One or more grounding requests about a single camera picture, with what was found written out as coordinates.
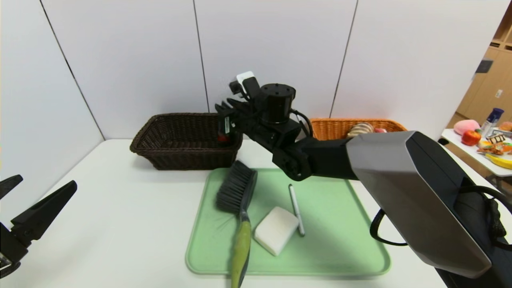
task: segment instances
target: pen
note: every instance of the pen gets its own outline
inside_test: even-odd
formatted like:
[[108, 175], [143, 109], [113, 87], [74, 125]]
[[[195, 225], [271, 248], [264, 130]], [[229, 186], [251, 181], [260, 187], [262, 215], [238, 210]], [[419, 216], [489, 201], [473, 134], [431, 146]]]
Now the pen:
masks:
[[304, 237], [306, 235], [306, 231], [304, 231], [304, 225], [302, 224], [301, 212], [298, 209], [297, 197], [295, 196], [295, 190], [293, 189], [293, 185], [288, 185], [288, 189], [290, 190], [291, 201], [293, 203], [293, 210], [295, 211], [295, 216], [298, 219], [298, 231], [301, 234], [301, 236]]

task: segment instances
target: orange wicker basket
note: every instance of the orange wicker basket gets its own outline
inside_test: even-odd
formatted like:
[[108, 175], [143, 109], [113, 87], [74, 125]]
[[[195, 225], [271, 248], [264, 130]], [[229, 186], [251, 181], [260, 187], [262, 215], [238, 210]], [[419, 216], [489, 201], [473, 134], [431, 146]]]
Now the orange wicker basket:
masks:
[[311, 120], [313, 136], [318, 140], [335, 140], [347, 138], [350, 129], [361, 122], [375, 128], [384, 128], [388, 132], [407, 131], [400, 123], [387, 119], [353, 119], [353, 118], [316, 118]]

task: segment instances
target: white table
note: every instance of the white table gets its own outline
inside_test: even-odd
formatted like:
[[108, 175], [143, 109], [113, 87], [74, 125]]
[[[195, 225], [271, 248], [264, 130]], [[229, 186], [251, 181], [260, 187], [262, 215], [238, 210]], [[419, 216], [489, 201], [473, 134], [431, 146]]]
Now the white table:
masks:
[[[512, 170], [500, 167], [494, 163], [492, 163], [487, 157], [485, 157], [481, 153], [477, 153], [478, 147], [477, 146], [468, 146], [464, 145], [461, 142], [461, 136], [453, 129], [444, 129], [443, 133], [441, 134], [441, 137], [451, 142], [453, 145], [459, 147], [462, 151], [464, 151], [466, 154], [468, 154], [471, 158], [482, 164], [484, 167], [489, 169], [489, 171], [493, 174], [493, 176], [488, 177], [488, 181], [496, 181], [496, 187], [498, 190], [500, 190], [503, 193], [510, 194], [510, 191], [505, 190], [501, 186], [501, 180], [506, 177], [512, 176]], [[505, 157], [508, 157], [512, 159], [512, 155], [505, 155]]]
[[[29, 247], [21, 267], [0, 280], [2, 288], [229, 287], [225, 276], [196, 275], [185, 265], [209, 171], [157, 171], [129, 151], [130, 143], [103, 142], [49, 191], [72, 179], [78, 183], [78, 191], [43, 238]], [[238, 158], [252, 168], [275, 167], [271, 154], [251, 140], [244, 140]], [[455, 160], [477, 184], [492, 187]], [[378, 205], [359, 181], [351, 184], [373, 217]], [[505, 227], [512, 229], [512, 217], [501, 209]], [[385, 239], [403, 240], [388, 220], [379, 233]], [[386, 249], [392, 266], [382, 276], [247, 276], [243, 288], [445, 287], [434, 268], [410, 248], [386, 245]]]

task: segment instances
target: wicker basket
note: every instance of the wicker basket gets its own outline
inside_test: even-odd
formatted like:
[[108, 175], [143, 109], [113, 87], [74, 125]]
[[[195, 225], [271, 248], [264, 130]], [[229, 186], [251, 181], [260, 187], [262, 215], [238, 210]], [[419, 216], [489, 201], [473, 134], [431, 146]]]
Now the wicker basket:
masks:
[[212, 113], [155, 115], [137, 133], [130, 150], [158, 170], [227, 168], [237, 157], [242, 135], [227, 147], [219, 146], [218, 121]]
[[311, 120], [311, 125], [316, 139], [335, 140], [347, 138], [350, 129], [361, 122], [369, 123], [375, 128], [384, 128], [388, 132], [407, 131], [400, 123], [387, 119], [317, 118]]

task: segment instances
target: white wall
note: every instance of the white wall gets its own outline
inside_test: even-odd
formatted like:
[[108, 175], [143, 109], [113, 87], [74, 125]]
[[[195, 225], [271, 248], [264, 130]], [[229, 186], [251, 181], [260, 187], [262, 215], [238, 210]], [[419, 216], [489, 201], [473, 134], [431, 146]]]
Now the white wall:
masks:
[[153, 115], [208, 112], [192, 0], [43, 0], [105, 138]]
[[103, 138], [39, 1], [2, 1], [1, 21], [0, 176], [25, 179], [2, 199], [0, 221], [9, 225]]
[[210, 110], [237, 74], [297, 89], [293, 107], [329, 117], [356, 0], [196, 0]]
[[437, 138], [509, 0], [360, 0], [332, 117], [389, 118]]

